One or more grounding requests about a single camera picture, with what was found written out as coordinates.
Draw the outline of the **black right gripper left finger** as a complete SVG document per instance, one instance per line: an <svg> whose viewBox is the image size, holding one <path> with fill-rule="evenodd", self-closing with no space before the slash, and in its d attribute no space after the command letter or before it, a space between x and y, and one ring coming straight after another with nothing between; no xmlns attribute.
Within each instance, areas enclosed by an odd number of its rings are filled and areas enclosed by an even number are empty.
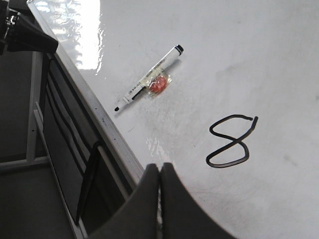
<svg viewBox="0 0 319 239"><path fill-rule="evenodd" d="M155 164L149 164L129 199L89 238L157 238L158 194L159 170Z"/></svg>

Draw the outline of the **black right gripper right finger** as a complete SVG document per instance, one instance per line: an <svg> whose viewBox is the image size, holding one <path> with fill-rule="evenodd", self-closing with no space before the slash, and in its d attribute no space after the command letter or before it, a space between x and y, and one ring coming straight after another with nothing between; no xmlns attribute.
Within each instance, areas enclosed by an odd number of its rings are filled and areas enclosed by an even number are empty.
<svg viewBox="0 0 319 239"><path fill-rule="evenodd" d="M171 163L160 171L160 203L164 239L234 238L196 203Z"/></svg>

